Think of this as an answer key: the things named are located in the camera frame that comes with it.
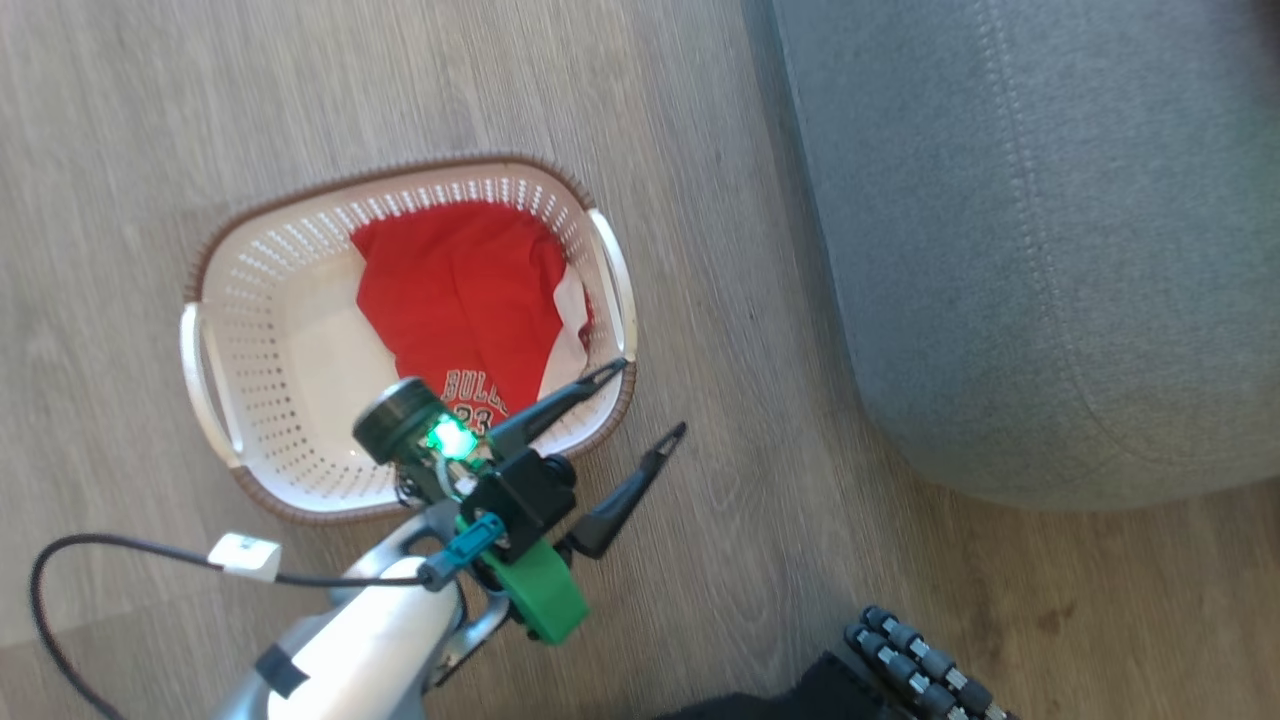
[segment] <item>wooden floor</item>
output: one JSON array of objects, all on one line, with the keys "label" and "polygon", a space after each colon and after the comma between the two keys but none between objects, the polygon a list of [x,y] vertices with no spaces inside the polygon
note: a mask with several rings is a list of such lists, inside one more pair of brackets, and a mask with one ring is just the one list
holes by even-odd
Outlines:
[{"label": "wooden floor", "polygon": [[[90,716],[26,607],[56,536],[238,529],[335,573],[387,530],[289,527],[232,484],[180,379],[182,288],[237,206],[468,149],[570,167],[625,243],[640,384],[586,500],[692,432],[609,561],[575,568],[572,642],[502,633],[433,717],[776,692],[869,602],[1029,719],[1280,711],[1280,487],[1028,514],[924,484],[868,425],[762,3],[0,0],[0,720]],[[50,583],[74,661],[137,719],[205,716],[321,606],[109,551]]]}]

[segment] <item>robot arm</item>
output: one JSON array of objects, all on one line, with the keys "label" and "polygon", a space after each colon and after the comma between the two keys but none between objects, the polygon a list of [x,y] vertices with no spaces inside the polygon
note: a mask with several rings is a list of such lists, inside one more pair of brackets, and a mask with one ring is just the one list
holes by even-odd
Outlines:
[{"label": "robot arm", "polygon": [[[529,447],[626,366],[617,360],[495,428],[465,425],[417,379],[388,389],[356,421],[379,464],[424,507],[361,556],[347,578],[417,577],[421,587],[338,588],[334,610],[289,629],[214,715],[216,720],[425,720],[421,696],[443,683],[508,619],[558,644],[586,615],[571,555],[600,559],[685,434],[678,424],[636,473],[559,542],[544,539],[576,505],[567,459]],[[413,555],[425,538],[444,543]],[[486,606],[468,619],[456,577],[470,573]]]}]

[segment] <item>gray pouf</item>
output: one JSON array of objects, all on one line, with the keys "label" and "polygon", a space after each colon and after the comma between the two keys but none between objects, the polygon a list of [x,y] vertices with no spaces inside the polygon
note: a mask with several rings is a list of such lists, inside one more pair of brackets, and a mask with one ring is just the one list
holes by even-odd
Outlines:
[{"label": "gray pouf", "polygon": [[1110,509],[1280,474],[1280,17],[778,0],[863,401],[920,473]]}]

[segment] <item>green bracket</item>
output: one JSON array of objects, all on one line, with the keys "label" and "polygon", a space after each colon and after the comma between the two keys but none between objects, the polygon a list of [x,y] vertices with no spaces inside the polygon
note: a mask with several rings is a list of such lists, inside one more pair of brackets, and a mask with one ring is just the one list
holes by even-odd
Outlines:
[{"label": "green bracket", "polygon": [[[458,532],[467,527],[458,518]],[[561,644],[590,612],[564,560],[545,539],[534,543],[511,565],[498,560],[493,552],[486,551],[480,557],[493,568],[493,574],[524,616],[525,625],[538,633],[539,641]]]}]

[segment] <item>white laundry basket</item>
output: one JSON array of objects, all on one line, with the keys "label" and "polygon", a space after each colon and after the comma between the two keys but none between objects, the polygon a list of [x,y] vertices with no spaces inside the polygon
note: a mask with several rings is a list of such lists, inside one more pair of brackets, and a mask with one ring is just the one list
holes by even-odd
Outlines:
[{"label": "white laundry basket", "polygon": [[[348,236],[378,218],[484,200],[550,228],[586,290],[588,370],[635,360],[626,263],[581,186],[526,156],[468,156],[314,188],[242,214],[210,240],[182,315],[187,391],[209,443],[239,486],[296,521],[401,510],[393,470],[351,437],[360,413],[398,378],[356,307],[365,261]],[[635,365],[552,428],[543,452],[604,439],[631,402]]]}]

